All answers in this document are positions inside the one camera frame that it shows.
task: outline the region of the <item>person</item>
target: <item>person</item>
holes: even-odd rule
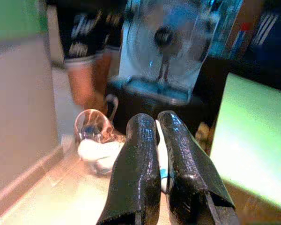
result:
[[[91,13],[58,5],[57,14],[73,101],[83,109],[107,114],[111,53],[120,50],[124,18],[101,10]]]

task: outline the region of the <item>baseboard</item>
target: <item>baseboard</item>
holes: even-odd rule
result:
[[[0,192],[0,216],[13,206],[30,188],[64,157],[61,146],[41,158],[33,167],[12,181]]]

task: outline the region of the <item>floor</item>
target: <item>floor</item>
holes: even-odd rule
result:
[[[43,177],[2,218],[0,225],[96,224],[107,197],[109,178],[89,174],[74,151]],[[165,195],[159,225],[169,225]]]

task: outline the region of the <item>black shorts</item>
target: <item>black shorts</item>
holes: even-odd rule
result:
[[[104,51],[121,47],[122,15],[83,13],[72,8],[57,8],[59,34],[65,66],[79,67],[95,60]]]

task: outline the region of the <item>wall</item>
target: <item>wall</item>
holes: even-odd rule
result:
[[[58,145],[45,40],[0,45],[0,192]]]
[[[50,37],[51,60],[59,64],[62,64],[64,56],[63,56],[63,51],[59,38],[59,27],[58,27],[56,7],[48,6],[47,18],[48,18],[48,31]]]
[[[0,41],[47,30],[44,0],[0,0]]]

